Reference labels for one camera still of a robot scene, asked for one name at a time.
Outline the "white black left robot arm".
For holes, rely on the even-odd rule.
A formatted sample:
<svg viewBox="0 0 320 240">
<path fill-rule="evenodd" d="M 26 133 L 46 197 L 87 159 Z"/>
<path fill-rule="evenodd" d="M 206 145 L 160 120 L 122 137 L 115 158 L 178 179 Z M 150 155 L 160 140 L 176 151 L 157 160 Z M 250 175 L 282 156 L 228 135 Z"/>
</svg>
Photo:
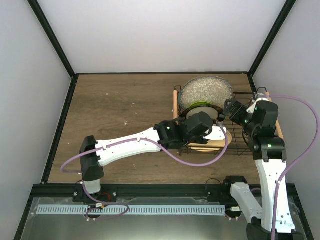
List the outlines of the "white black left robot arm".
<svg viewBox="0 0 320 240">
<path fill-rule="evenodd" d="M 213 131 L 214 121 L 205 112 L 189 118 L 165 120 L 137 134 L 109 140 L 96 140 L 93 135 L 84 138 L 79 152 L 84 195 L 97 202 L 102 196 L 101 179 L 104 166 L 115 161 L 145 153 L 179 150 L 190 143 L 206 144 Z"/>
</svg>

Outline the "glossy black plate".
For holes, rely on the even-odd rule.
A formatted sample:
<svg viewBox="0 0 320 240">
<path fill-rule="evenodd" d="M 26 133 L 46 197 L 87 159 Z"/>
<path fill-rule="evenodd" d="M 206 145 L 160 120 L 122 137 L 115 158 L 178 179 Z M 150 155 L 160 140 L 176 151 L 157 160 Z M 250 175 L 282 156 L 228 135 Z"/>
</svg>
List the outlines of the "glossy black plate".
<svg viewBox="0 0 320 240">
<path fill-rule="evenodd" d="M 218 106 L 215 106 L 215 105 L 207 105 L 207 106 L 201 106 L 201 107 L 211 107 L 211 108 L 214 108 L 214 109 L 216 109 L 216 110 L 218 111 L 218 117 L 216 118 L 216 120 L 214 120 L 214 123 L 215 123 L 215 122 L 223 122 L 223 121 L 225 120 L 225 118 L 226 118 L 226 116 L 223 115 L 223 109 L 220 108 L 220 107 L 218 107 Z M 185 123 L 186 125 L 190 125 L 190 126 L 191 126 L 191 125 L 204 125 L 204 126 L 206 126 L 206 127 L 211 127 L 211 126 L 213 125 L 213 124 L 208 124 L 208 123 L 194 122 L 194 121 L 192 121 L 190 118 L 189 118 L 189 119 L 186 119 L 187 113 L 188 113 L 190 110 L 192 110 L 192 109 L 194 109 L 194 108 L 188 108 L 188 109 L 186 109 L 186 110 L 182 113 L 182 115 L 181 115 L 181 117 L 185 119 L 184 123 Z"/>
</svg>

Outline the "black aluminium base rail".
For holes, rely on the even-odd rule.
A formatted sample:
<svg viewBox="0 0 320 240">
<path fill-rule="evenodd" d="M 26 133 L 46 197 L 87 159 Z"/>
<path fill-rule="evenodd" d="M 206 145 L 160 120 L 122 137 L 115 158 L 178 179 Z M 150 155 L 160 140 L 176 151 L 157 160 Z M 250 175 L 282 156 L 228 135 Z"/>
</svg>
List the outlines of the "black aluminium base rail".
<svg viewBox="0 0 320 240">
<path fill-rule="evenodd" d="M 73 198 L 75 202 L 91 203 L 81 184 L 35 184 L 31 198 Z M 93 194 L 99 201 L 116 202 L 119 199 L 135 198 L 195 198 L 207 199 L 210 203 L 232 204 L 236 201 L 221 184 L 102 184 Z"/>
</svg>

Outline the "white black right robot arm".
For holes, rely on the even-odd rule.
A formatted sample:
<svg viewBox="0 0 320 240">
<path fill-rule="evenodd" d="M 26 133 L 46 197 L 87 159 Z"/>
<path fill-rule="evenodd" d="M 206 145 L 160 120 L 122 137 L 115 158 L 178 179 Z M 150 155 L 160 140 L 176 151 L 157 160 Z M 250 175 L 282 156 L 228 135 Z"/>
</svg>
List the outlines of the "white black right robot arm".
<svg viewBox="0 0 320 240">
<path fill-rule="evenodd" d="M 266 98 L 250 107 L 236 99 L 226 100 L 224 115 L 242 127 L 248 137 L 260 179 L 262 203 L 258 203 L 248 184 L 232 181 L 222 188 L 223 198 L 236 200 L 247 221 L 249 240 L 302 240 L 289 207 L 286 180 L 280 178 L 287 167 L 285 142 L 276 134 L 278 106 Z"/>
</svg>

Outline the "green plate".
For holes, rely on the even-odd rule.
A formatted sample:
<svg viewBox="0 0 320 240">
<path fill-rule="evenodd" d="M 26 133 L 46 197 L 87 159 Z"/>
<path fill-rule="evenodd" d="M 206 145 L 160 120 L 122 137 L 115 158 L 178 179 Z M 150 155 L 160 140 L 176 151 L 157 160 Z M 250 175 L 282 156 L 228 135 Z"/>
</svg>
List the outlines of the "green plate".
<svg viewBox="0 0 320 240">
<path fill-rule="evenodd" d="M 198 101 L 198 102 L 192 103 L 188 108 L 192 109 L 192 108 L 197 108 L 197 107 L 201 107 L 201 106 L 211 106 L 211 105 L 212 104 L 207 101 Z"/>
</svg>

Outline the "orange plate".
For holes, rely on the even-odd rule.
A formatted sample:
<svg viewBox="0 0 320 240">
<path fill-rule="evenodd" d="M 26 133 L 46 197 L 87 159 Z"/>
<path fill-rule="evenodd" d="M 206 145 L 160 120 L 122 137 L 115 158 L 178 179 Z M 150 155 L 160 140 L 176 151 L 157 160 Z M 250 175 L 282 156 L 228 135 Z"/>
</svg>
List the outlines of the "orange plate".
<svg viewBox="0 0 320 240">
<path fill-rule="evenodd" d="M 218 152 L 226 145 L 225 139 L 209 140 L 206 144 L 190 143 L 187 148 L 201 153 Z"/>
</svg>

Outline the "black cage frame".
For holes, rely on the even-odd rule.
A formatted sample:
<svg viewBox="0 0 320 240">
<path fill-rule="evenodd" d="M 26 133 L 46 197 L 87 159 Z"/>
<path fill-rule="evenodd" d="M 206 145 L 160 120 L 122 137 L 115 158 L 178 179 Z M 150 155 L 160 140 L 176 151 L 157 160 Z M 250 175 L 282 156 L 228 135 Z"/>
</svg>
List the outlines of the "black cage frame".
<svg viewBox="0 0 320 240">
<path fill-rule="evenodd" d="M 64 183 L 48 183 L 48 179 L 53 167 L 54 158 L 57 153 L 58 145 L 61 140 L 63 128 L 68 116 L 68 112 L 70 109 L 70 105 L 72 102 L 72 98 L 76 89 L 76 84 L 78 82 L 79 73 L 75 73 L 73 70 L 61 44 L 59 43 L 58 38 L 56 37 L 45 13 L 43 12 L 41 5 L 37 0 L 29 0 L 28 1 L 31 9 L 33 10 L 35 16 L 37 17 L 39 23 L 41 24 L 43 30 L 45 31 L 46 35 L 48 36 L 48 39 L 50 40 L 52 46 L 54 47 L 55 52 L 57 53 L 58 57 L 60 58 L 63 66 L 67 70 L 71 81 L 69 85 L 69 89 L 66 95 L 66 99 L 64 101 L 63 109 L 61 112 L 61 116 L 59 118 L 59 122 L 57 125 L 57 129 L 55 131 L 55 135 L 53 138 L 53 142 L 50 148 L 50 152 L 48 155 L 48 159 L 46 161 L 46 165 L 44 168 L 44 172 L 41 178 L 40 184 L 35 184 L 32 187 L 29 199 L 27 201 L 25 210 L 23 212 L 23 215 L 21 217 L 18 229 L 16 231 L 14 240 L 21 240 L 23 237 L 23 232 L 26 228 L 27 224 L 27 214 L 31 212 L 31 205 L 32 201 L 35 197 L 45 196 L 48 194 L 50 197 L 65 197 L 68 196 L 71 193 L 71 187 L 74 187 L 75 184 L 64 184 Z M 259 53 L 257 54 L 257 57 L 255 58 L 252 66 L 250 67 L 250 70 L 248 72 L 242 71 L 239 72 L 239 74 L 245 74 L 248 77 L 248 82 L 250 84 L 250 88 L 253 92 L 255 92 L 256 86 L 254 83 L 253 76 L 256 73 L 257 69 L 259 68 L 261 62 L 263 61 L 264 57 L 266 56 L 267 52 L 269 51 L 273 41 L 275 40 L 277 34 L 279 33 L 281 27 L 283 26 L 285 20 L 287 19 L 288 15 L 290 14 L 291 10 L 295 6 L 296 1 L 295 0 L 287 0 L 285 1 L 278 17 L 276 18 L 268 36 L 266 37 L 266 40 L 264 41 Z"/>
</svg>

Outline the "speckled grey large plate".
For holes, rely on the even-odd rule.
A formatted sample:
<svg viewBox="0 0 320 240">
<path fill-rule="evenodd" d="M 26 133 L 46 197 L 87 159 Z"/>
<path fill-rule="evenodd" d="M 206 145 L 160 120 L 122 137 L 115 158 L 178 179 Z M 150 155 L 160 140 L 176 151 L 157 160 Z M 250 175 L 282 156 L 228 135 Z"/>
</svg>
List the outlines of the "speckled grey large plate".
<svg viewBox="0 0 320 240">
<path fill-rule="evenodd" d="M 223 108 L 226 100 L 233 98 L 232 85 L 218 76 L 200 76 L 190 80 L 178 94 L 179 106 L 186 110 L 196 103 L 206 103 Z"/>
</svg>

